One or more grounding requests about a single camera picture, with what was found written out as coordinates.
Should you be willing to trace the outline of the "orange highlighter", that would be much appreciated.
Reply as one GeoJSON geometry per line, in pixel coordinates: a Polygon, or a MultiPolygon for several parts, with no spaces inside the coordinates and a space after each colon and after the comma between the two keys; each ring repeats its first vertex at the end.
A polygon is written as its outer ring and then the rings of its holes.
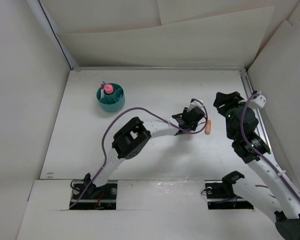
{"type": "Polygon", "coordinates": [[[212,121],[209,119],[207,122],[206,122],[206,126],[205,126],[205,131],[204,133],[206,135],[210,135],[211,134],[211,129],[212,129],[212,121]]]}

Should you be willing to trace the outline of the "pink capped clear tube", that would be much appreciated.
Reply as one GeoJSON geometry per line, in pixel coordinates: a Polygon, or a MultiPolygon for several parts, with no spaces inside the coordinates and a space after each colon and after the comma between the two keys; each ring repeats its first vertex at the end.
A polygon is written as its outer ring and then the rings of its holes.
{"type": "Polygon", "coordinates": [[[115,89],[112,84],[106,84],[104,86],[104,93],[107,95],[112,95],[115,92],[115,89]]]}

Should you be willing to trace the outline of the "purple capped white marker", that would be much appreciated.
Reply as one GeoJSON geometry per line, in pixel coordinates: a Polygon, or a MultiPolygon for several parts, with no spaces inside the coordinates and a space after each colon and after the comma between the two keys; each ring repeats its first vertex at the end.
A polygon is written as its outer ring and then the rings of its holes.
{"type": "Polygon", "coordinates": [[[102,99],[103,97],[104,97],[104,90],[101,89],[101,90],[100,90],[100,99],[102,99]]]}

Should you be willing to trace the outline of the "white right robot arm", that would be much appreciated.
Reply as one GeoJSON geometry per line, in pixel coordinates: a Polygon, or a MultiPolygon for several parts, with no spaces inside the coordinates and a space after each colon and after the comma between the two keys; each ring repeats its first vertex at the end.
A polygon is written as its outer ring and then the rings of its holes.
{"type": "Polygon", "coordinates": [[[226,136],[232,140],[234,152],[265,183],[266,188],[246,180],[233,171],[222,178],[221,191],[227,197],[238,196],[264,213],[285,240],[300,240],[300,191],[276,160],[270,147],[255,132],[259,124],[255,109],[262,109],[267,100],[254,91],[248,99],[238,92],[217,92],[214,107],[225,117],[226,136]]]}

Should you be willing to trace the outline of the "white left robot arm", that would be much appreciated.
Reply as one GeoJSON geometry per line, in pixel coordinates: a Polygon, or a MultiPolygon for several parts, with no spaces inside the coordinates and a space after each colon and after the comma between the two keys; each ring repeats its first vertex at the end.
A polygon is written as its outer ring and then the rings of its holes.
{"type": "Polygon", "coordinates": [[[125,160],[136,157],[150,139],[164,136],[178,136],[184,134],[198,134],[205,127],[197,130],[199,121],[208,120],[208,113],[205,106],[195,104],[183,109],[182,113],[172,115],[169,118],[162,118],[143,107],[133,107],[118,115],[106,129],[102,140],[101,149],[104,154],[104,161],[99,170],[95,173],[88,173],[83,179],[84,192],[90,198],[97,198],[101,194],[103,187],[112,173],[118,169],[125,160]],[[153,121],[142,121],[139,117],[133,117],[113,136],[110,149],[106,152],[105,140],[111,127],[124,114],[141,110],[157,118],[153,121]]]}

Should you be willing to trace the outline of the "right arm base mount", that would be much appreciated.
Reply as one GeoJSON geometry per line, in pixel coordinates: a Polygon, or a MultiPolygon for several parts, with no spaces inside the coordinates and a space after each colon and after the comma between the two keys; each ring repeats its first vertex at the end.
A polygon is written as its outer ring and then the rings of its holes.
{"type": "Polygon", "coordinates": [[[205,180],[204,190],[209,210],[253,210],[254,206],[247,200],[233,193],[231,187],[221,180],[205,180]]]}

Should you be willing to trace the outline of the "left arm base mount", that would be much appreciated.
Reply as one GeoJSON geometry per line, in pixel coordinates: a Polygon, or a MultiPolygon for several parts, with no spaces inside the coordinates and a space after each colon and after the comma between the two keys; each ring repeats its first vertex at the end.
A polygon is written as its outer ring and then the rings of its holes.
{"type": "Polygon", "coordinates": [[[108,181],[104,186],[98,187],[96,191],[89,194],[88,191],[84,193],[82,198],[73,205],[79,198],[85,185],[81,180],[74,179],[70,183],[72,189],[71,198],[69,202],[70,210],[116,210],[117,208],[117,193],[118,182],[108,181]]]}

